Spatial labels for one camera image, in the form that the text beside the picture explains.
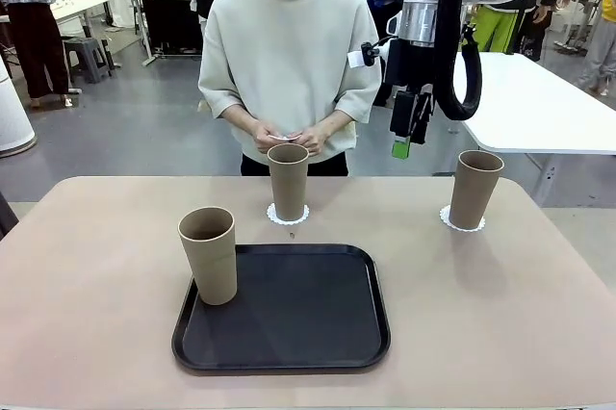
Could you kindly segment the person's left hand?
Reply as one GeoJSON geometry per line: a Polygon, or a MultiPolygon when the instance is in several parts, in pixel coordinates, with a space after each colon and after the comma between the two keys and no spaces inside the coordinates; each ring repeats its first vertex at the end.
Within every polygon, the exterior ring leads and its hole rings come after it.
{"type": "Polygon", "coordinates": [[[315,125],[304,129],[299,137],[294,140],[294,144],[304,147],[311,157],[320,155],[323,150],[325,141],[328,135],[324,128],[320,125],[315,125]]]}

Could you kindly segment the person's right hand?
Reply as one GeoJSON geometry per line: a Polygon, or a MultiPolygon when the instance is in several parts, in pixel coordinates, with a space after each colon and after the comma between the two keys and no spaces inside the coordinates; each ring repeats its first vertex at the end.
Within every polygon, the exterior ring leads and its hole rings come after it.
{"type": "Polygon", "coordinates": [[[260,120],[252,124],[250,133],[257,150],[263,154],[267,154],[271,148],[284,142],[279,139],[279,134],[272,126],[260,120]]]}

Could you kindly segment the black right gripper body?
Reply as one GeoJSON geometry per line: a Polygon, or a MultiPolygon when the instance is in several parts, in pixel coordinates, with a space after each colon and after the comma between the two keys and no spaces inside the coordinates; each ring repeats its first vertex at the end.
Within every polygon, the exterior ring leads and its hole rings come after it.
{"type": "Polygon", "coordinates": [[[406,39],[389,40],[384,83],[419,92],[434,81],[434,48],[418,46],[406,39]]]}

